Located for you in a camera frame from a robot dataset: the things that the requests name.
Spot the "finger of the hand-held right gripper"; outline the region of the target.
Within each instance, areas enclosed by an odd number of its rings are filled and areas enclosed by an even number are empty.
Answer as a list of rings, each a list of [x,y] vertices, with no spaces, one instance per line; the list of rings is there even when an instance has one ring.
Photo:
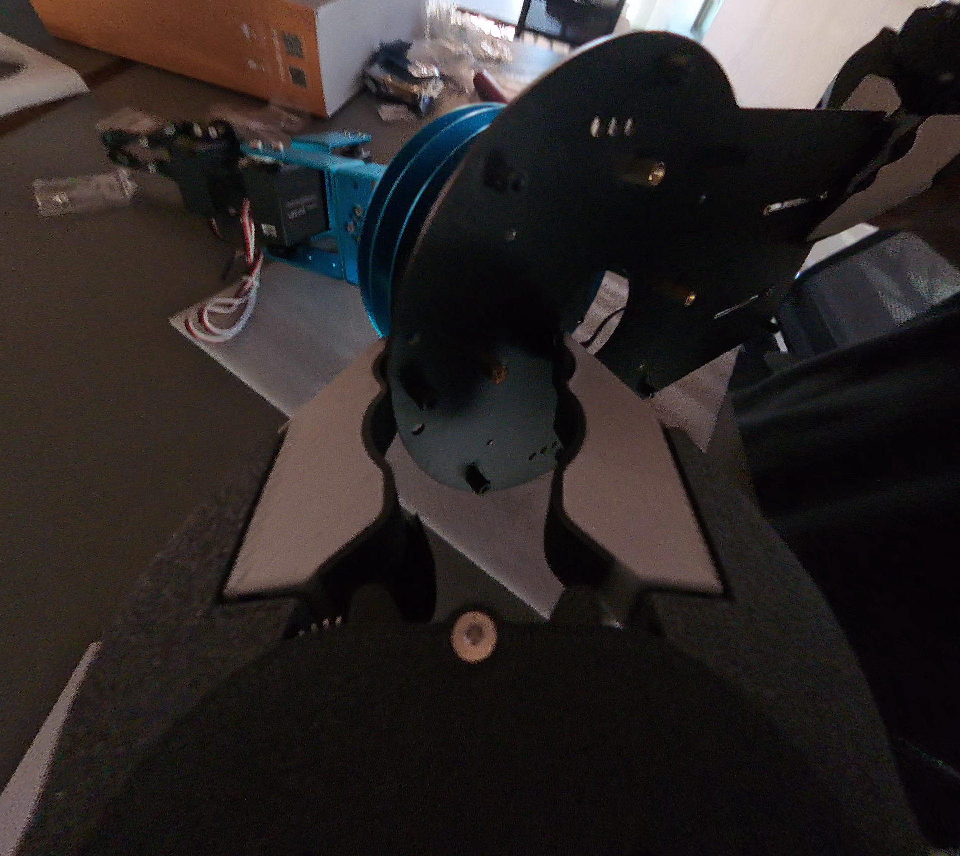
[[[882,29],[846,59],[817,109],[891,113],[902,102],[897,87],[907,74],[904,56],[899,32]]]
[[[837,235],[874,218],[930,189],[933,178],[959,154],[959,116],[935,116],[924,121],[912,147],[897,161],[882,166],[870,187],[859,190],[817,226],[810,242]]]

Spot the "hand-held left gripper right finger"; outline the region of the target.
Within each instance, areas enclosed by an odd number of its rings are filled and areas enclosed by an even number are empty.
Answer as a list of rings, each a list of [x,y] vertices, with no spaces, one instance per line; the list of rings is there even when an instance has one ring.
[[[570,337],[557,374],[561,452],[547,512],[547,562],[565,588],[611,598],[725,586],[654,407]]]

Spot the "group of clear screw bags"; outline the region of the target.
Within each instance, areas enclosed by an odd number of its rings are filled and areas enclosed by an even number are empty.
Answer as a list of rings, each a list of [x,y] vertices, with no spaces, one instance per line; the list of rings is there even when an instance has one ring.
[[[372,130],[322,131],[305,116],[279,106],[250,111],[217,104],[200,119],[166,119],[133,108],[116,110],[96,124],[112,168],[83,176],[35,179],[32,193],[43,217],[78,215],[128,206],[138,177],[172,182],[187,213],[203,219],[235,218],[244,195],[244,145],[279,149],[295,139],[322,136],[344,142],[335,154],[369,154]]]

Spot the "white foam sheet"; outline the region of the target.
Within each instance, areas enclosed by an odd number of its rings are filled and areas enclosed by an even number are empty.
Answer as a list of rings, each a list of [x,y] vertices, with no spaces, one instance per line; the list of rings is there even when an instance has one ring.
[[[375,339],[356,287],[271,262],[244,330],[198,347],[291,418]],[[516,620],[549,615],[562,592],[545,558],[552,474],[477,496],[430,478],[399,440],[387,459],[429,540],[437,620],[473,602]]]

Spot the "dark foil bag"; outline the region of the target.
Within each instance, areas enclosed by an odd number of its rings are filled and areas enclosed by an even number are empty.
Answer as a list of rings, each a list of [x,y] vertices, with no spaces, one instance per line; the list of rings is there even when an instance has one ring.
[[[379,99],[396,103],[423,116],[444,93],[446,83],[433,64],[411,56],[412,43],[383,43],[366,63],[363,80]]]

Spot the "white foam insert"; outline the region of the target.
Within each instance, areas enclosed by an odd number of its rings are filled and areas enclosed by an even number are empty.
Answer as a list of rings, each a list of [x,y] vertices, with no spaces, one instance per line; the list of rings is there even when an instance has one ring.
[[[1,35],[1,118],[88,94],[77,70]]]

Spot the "blue toy robot arm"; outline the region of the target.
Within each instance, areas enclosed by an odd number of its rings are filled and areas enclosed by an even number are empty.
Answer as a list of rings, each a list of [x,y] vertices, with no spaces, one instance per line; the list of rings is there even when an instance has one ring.
[[[433,119],[388,166],[365,133],[245,141],[215,119],[109,125],[110,159],[264,257],[359,287],[390,340],[395,424],[437,482],[485,493],[551,471],[563,335],[606,272],[625,317],[601,350],[648,394],[771,317],[814,228],[889,157],[881,111],[738,105],[701,46],[597,42],[510,104]]]

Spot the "black office chair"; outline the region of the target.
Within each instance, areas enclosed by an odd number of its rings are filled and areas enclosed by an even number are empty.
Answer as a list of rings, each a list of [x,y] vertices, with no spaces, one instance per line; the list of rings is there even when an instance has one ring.
[[[534,34],[579,48],[613,35],[628,0],[523,0],[514,39]]]
[[[889,335],[953,298],[959,272],[916,234],[879,231],[803,269],[776,321],[801,360]]]

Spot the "dark grey desk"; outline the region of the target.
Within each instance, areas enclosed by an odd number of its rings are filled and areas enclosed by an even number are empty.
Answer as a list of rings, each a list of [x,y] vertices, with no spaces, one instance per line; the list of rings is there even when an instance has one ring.
[[[283,417],[169,319],[221,289],[231,251],[145,177],[112,213],[42,218],[40,178],[100,173],[96,130],[264,103],[53,38],[29,0],[2,34],[74,68],[89,94],[2,121],[1,779],[154,556]]]

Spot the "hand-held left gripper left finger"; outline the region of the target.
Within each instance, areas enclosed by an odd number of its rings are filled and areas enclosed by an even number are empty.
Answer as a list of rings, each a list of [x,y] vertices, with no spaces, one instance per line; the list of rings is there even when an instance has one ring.
[[[372,421],[386,340],[368,346],[289,421],[233,567],[227,601],[306,595],[397,503]]]

